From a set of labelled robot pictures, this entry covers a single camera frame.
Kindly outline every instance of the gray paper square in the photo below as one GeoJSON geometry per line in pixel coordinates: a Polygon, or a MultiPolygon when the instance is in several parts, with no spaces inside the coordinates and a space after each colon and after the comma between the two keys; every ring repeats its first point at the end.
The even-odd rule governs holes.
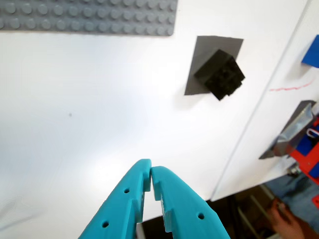
{"type": "Polygon", "coordinates": [[[231,37],[198,36],[184,95],[210,93],[204,85],[197,81],[194,74],[218,49],[225,51],[236,59],[243,41],[243,39],[231,37]]]}

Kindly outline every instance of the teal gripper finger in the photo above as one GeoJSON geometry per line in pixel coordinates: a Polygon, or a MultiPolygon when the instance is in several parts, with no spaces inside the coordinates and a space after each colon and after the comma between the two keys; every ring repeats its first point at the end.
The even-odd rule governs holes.
{"type": "Polygon", "coordinates": [[[79,239],[133,239],[151,188],[151,161],[141,159],[111,192],[79,239]]]}
{"type": "Polygon", "coordinates": [[[174,239],[230,239],[218,215],[177,175],[151,168],[155,200],[161,200],[166,232],[174,239]]]}

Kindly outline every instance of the red line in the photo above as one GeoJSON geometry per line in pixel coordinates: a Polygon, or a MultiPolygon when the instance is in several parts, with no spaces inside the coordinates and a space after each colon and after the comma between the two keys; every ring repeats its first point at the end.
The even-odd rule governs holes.
{"type": "Polygon", "coordinates": [[[310,81],[309,83],[303,85],[303,86],[299,86],[299,87],[291,87],[291,88],[278,88],[278,89],[270,89],[269,91],[291,91],[291,90],[299,90],[301,88],[307,87],[309,85],[311,85],[314,82],[315,79],[313,79],[312,81],[310,81]]]}

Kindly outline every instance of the white panel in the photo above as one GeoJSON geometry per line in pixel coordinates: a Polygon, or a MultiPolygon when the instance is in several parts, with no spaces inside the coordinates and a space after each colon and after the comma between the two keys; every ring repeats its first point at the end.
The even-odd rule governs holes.
{"type": "Polygon", "coordinates": [[[319,1],[313,0],[212,200],[286,174],[286,159],[258,160],[281,132],[302,100],[319,100],[319,69],[301,61],[319,33],[319,1]]]}

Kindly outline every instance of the gray lego baseplate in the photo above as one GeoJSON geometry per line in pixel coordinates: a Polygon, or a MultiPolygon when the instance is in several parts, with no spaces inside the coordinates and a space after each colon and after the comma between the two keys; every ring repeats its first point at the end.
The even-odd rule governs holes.
{"type": "Polygon", "coordinates": [[[170,36],[177,0],[0,0],[0,31],[170,36]]]}

